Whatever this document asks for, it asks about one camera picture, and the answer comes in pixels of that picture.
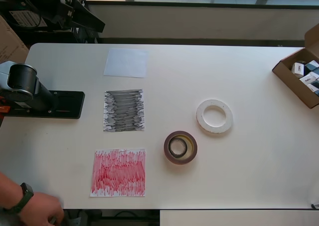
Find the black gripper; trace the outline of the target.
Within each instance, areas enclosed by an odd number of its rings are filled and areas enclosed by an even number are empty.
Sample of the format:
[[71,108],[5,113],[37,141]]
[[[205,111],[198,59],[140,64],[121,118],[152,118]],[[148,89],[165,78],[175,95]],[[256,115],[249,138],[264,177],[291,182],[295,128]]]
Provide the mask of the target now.
[[54,0],[53,23],[61,27],[84,27],[103,32],[105,23],[84,7],[79,0]]

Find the person's left hand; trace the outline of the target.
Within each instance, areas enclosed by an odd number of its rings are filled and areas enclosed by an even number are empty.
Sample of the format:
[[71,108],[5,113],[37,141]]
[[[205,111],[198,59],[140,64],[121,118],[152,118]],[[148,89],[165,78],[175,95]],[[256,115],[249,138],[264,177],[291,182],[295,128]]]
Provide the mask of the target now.
[[35,193],[19,217],[26,226],[53,226],[51,220],[55,218],[55,223],[60,224],[64,219],[64,211],[57,197]]

